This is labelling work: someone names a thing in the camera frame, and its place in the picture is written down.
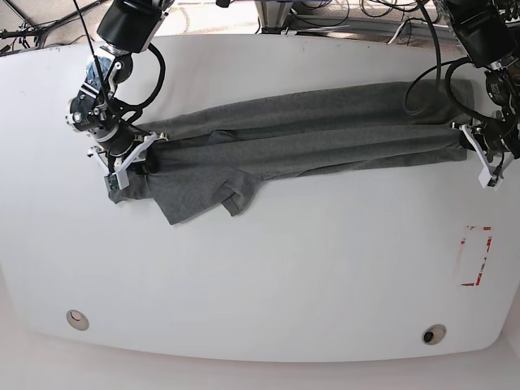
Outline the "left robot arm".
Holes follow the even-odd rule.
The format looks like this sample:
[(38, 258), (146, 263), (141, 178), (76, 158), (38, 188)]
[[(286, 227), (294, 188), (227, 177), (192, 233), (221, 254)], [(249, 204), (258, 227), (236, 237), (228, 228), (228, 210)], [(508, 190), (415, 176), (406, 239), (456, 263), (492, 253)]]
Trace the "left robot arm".
[[(510, 152), (519, 158), (519, 30), (506, 23), (515, 7), (509, 1), (436, 1), (452, 34), (466, 57), (451, 63), (444, 75), (444, 90), (461, 112), (483, 125), (483, 139), (492, 151)], [(458, 101), (451, 89), (453, 73), (470, 64), (482, 68), (486, 93), (500, 107), (501, 119), (473, 110)]]

